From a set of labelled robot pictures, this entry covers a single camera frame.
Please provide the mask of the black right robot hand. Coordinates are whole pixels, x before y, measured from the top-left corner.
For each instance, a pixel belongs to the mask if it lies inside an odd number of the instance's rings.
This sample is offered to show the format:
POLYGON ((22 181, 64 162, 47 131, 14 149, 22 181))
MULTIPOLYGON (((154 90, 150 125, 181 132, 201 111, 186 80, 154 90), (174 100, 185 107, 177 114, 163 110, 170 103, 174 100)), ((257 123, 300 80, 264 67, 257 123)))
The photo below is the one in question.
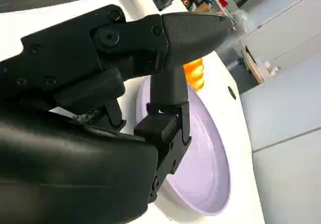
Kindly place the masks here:
POLYGON ((1 223, 125 223, 191 143, 183 65, 232 24, 198 12, 127 22, 107 5, 22 38, 1 62, 1 223))

